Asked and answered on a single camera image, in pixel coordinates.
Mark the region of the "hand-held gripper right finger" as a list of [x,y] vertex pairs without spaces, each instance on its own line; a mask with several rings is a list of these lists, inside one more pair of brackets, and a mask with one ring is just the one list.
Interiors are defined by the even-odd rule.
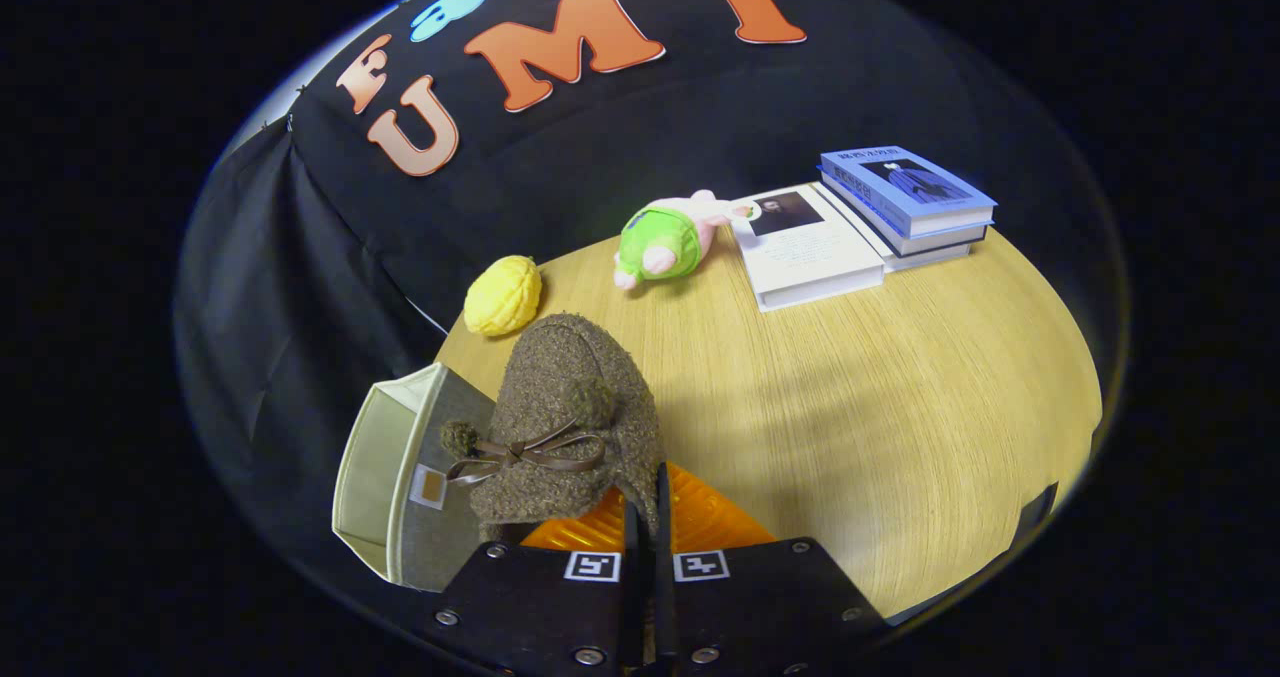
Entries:
[[667,465],[655,485],[655,650],[672,676],[837,676],[888,635],[813,538],[675,549]]

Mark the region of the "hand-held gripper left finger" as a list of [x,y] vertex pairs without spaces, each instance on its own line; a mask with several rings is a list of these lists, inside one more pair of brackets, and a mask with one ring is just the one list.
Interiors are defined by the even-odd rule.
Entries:
[[645,529],[623,497],[613,549],[481,544],[440,596],[431,641],[485,676],[625,676],[643,660]]

